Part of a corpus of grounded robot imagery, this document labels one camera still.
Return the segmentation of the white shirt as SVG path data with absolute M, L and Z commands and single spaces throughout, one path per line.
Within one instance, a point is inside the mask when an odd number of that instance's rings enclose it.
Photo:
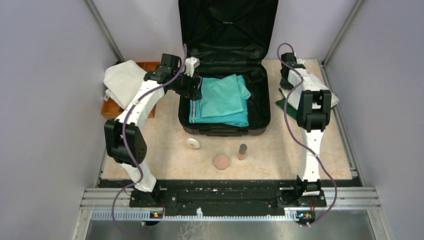
M 320 91 L 330 91 L 330 89 L 326 85 L 324 85 L 324 83 L 313 73 L 309 74 L 306 71 L 301 71 L 301 75 L 303 77 L 302 85 L 300 85 L 299 87 L 296 87 L 295 90 L 291 93 L 291 95 L 288 98 L 288 104 L 294 107 L 295 110 L 297 110 L 299 107 L 301 93 L 303 91 L 311 91 L 311 92 L 318 92 L 318 93 L 320 93 Z M 300 76 L 298 76 L 298 74 L 296 74 L 292 70 L 290 70 L 288 74 L 288 80 L 289 80 L 289 83 L 292 84 L 293 86 L 301 82 Z M 282 95 L 285 98 L 288 96 L 290 92 L 290 90 L 283 89 L 282 87 L 280 87 L 279 90 L 281 91 Z M 331 93 L 330 108 L 333 108 L 339 103 L 340 100 L 332 91 L 330 91 L 330 93 Z

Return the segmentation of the dark green shirt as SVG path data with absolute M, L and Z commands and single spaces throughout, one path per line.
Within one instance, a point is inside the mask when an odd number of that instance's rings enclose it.
M 281 100 L 275 102 L 275 104 L 284 110 L 284 105 L 286 104 L 286 99 L 283 97 Z M 291 106 L 289 103 L 286 104 L 286 113 L 291 116 L 293 119 L 297 119 L 297 110 Z

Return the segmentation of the turquoise shorts with striped waistband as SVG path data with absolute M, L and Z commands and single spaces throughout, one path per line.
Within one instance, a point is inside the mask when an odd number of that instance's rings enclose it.
M 204 78 L 202 99 L 189 101 L 190 124 L 226 124 L 235 127 L 249 126 L 247 100 L 251 92 L 242 75 L 224 78 Z

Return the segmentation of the tan bottle with grey cap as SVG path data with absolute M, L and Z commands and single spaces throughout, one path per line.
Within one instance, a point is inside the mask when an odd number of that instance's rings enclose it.
M 244 160 L 246 158 L 247 149 L 248 149 L 248 146 L 244 143 L 239 146 L 238 155 L 237 155 L 238 160 Z

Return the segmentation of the teal shirt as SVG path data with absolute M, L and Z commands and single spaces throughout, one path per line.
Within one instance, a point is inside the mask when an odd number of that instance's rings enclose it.
M 200 116 L 203 119 L 247 114 L 247 100 L 251 93 L 242 75 L 232 74 L 221 79 L 204 78 L 201 93 Z

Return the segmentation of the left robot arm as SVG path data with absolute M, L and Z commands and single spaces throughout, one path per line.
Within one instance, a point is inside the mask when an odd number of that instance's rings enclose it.
M 129 174 L 131 187 L 141 191 L 141 200 L 149 207 L 160 202 L 155 190 L 157 179 L 151 173 L 145 157 L 147 144 L 141 129 L 157 102 L 172 90 L 183 98 L 202 98 L 202 77 L 196 73 L 200 60 L 164 53 L 154 70 L 148 71 L 129 106 L 115 119 L 104 124 L 106 152 Z

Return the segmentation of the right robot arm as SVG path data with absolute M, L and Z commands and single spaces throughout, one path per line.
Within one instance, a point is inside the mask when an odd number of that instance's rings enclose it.
M 282 54 L 280 59 L 280 90 L 287 105 L 296 110 L 295 120 L 302 134 L 302 162 L 293 200 L 299 206 L 307 206 L 321 193 L 318 157 L 331 118 L 332 93 L 319 78 L 307 73 L 293 52 Z

